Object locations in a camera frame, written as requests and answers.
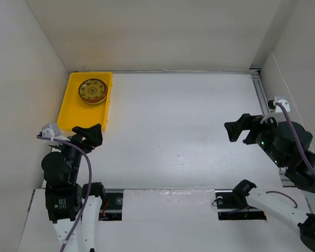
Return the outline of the cream floral plate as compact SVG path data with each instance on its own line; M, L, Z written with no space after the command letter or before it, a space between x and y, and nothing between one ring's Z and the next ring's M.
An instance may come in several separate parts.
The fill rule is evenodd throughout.
M99 106L99 105L102 105L104 102L99 102L99 103L87 103L86 102L86 104L87 105L89 105L89 106Z

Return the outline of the yellow patterned plate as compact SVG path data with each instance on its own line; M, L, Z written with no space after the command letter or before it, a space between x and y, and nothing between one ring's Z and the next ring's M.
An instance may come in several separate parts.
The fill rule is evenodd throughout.
M96 100L88 100L88 99L82 99L82 100L83 100L83 102L85 102L87 104L99 104L99 103L103 102L104 100L106 100L106 97L96 99Z
M107 96L108 86L100 79L88 79L78 88L81 99L96 100Z

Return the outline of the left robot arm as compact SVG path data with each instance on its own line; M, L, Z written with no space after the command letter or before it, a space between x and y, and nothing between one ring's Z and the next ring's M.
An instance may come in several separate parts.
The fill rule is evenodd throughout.
M99 212L107 196L104 185L92 181L88 153L102 144L101 125L72 131L74 135L65 137L56 123L49 123L37 135L56 149L41 161L45 206L61 251L96 251Z

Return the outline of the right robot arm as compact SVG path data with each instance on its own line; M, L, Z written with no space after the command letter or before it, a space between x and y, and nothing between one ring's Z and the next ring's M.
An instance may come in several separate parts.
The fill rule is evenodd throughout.
M278 168L286 170L285 176L298 189L315 194L315 153L308 150L313 136L303 126L290 120L277 122L273 117L266 120L245 113L237 121L226 122L224 127L230 142L248 131L244 144L258 145ZM300 210L292 197L287 197L291 201L287 204L275 197L277 191L262 191L246 179L230 194L237 213L256 208L289 227L310 251L315 251L315 214Z

